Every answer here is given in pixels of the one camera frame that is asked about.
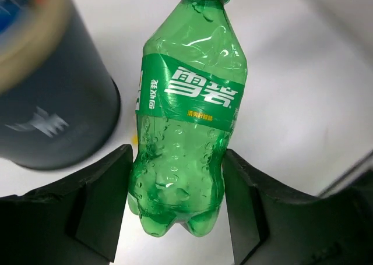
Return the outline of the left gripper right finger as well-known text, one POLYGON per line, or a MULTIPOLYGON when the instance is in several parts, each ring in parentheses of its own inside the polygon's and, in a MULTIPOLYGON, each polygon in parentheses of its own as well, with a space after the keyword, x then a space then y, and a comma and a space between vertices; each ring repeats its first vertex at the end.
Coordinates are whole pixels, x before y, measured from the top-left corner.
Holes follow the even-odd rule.
POLYGON ((233 150, 223 158, 235 264, 371 264, 372 155, 319 196, 291 188, 233 150))

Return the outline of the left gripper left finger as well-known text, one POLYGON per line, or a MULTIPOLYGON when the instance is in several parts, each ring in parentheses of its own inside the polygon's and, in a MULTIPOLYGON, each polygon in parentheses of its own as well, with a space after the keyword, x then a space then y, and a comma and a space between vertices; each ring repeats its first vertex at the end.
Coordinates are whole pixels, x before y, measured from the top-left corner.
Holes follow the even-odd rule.
POLYGON ((112 263, 132 161, 124 144, 58 181, 2 197, 1 263, 112 263))

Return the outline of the green bottle with cap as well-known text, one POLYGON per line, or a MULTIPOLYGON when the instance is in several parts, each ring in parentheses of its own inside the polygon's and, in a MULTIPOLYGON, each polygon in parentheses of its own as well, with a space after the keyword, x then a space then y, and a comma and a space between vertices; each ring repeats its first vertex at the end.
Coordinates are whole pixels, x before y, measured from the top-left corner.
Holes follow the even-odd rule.
POLYGON ((221 162, 247 79, 228 1, 180 0, 143 47, 128 203, 154 237, 177 223, 205 236, 219 215, 221 162))

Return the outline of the small yellow cap bottle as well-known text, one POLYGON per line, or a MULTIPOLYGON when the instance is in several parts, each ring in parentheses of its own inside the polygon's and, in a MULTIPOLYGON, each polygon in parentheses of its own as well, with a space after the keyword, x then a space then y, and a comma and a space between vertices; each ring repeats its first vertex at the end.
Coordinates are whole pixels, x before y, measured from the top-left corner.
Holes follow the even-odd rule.
POLYGON ((134 146, 137 146, 137 145, 138 145, 138 137, 137 137, 137 134, 132 135, 132 137, 131 137, 131 143, 132 143, 134 146))

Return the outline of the blue label water bottle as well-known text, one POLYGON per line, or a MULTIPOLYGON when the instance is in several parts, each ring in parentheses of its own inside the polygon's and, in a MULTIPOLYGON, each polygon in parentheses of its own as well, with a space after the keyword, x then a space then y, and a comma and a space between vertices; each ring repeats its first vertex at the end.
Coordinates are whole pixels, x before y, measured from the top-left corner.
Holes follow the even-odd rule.
POLYGON ((1 0, 1 34, 33 15, 32 0, 1 0))

